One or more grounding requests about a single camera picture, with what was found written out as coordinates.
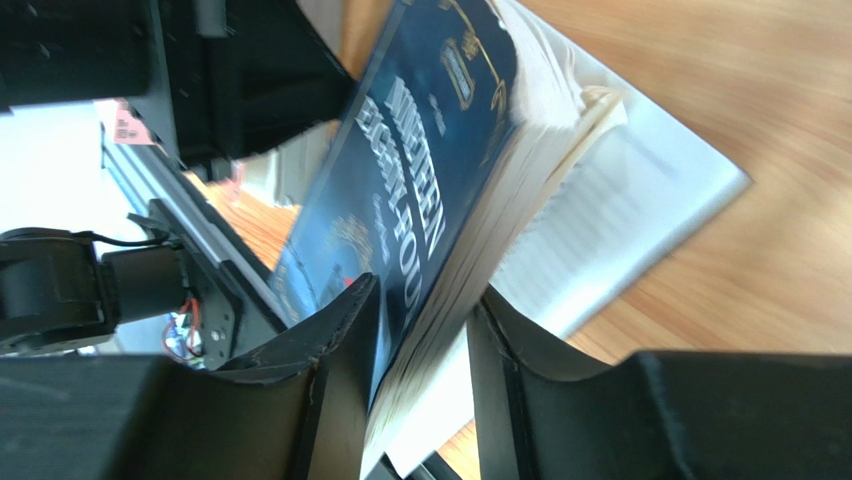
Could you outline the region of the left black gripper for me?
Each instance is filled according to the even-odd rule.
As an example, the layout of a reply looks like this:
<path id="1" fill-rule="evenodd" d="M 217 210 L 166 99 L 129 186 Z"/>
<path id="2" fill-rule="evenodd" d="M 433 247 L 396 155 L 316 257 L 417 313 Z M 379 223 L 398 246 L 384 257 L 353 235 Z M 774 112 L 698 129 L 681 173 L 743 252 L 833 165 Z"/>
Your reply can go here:
<path id="1" fill-rule="evenodd" d="M 338 118 L 354 88 L 295 1 L 1 3 L 3 113 L 143 95 L 153 64 L 151 134 L 215 180 Z"/>

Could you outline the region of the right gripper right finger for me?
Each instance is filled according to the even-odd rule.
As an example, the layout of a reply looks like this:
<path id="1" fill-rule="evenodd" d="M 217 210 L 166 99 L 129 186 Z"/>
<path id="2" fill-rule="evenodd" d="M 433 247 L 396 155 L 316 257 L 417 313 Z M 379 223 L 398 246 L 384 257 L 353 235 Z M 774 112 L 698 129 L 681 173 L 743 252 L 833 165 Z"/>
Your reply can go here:
<path id="1" fill-rule="evenodd" d="M 485 479 L 847 479 L 851 360 L 637 351 L 609 365 L 489 289 L 466 325 Z"/>

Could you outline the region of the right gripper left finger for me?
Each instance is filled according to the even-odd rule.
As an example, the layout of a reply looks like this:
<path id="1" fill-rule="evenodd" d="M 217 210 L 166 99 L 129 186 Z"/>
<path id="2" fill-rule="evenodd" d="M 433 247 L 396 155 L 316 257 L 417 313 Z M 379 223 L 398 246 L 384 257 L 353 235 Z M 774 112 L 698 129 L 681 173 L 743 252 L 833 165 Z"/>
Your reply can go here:
<path id="1" fill-rule="evenodd" d="M 161 356 L 1 363 L 5 479 L 355 479 L 380 282 L 216 371 Z"/>

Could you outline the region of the nineteen eighty-four book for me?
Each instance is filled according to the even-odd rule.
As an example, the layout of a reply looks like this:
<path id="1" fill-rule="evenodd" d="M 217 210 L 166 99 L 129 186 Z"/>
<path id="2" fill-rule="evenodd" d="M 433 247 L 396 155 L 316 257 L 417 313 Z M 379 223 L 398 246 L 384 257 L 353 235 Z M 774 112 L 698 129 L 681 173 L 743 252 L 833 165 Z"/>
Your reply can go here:
<path id="1" fill-rule="evenodd" d="M 521 3 L 397 1 L 269 286 L 302 321 L 379 278 L 360 471 L 409 472 L 473 417 L 488 287 L 566 334 L 747 185 Z"/>

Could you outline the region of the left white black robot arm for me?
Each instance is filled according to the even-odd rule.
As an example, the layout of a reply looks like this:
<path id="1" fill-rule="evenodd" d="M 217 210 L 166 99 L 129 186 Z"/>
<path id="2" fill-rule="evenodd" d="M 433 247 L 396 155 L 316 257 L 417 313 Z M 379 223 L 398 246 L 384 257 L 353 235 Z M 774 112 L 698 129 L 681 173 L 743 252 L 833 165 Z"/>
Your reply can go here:
<path id="1" fill-rule="evenodd" d="M 153 144 L 103 145 L 146 209 L 146 232 L 21 228 L 1 237 L 1 350 L 97 344 L 123 323 L 186 309 L 210 370 L 280 334 L 266 273 L 186 178 L 335 119 L 352 78 L 294 1 L 5 1 L 1 109 L 124 99 Z"/>

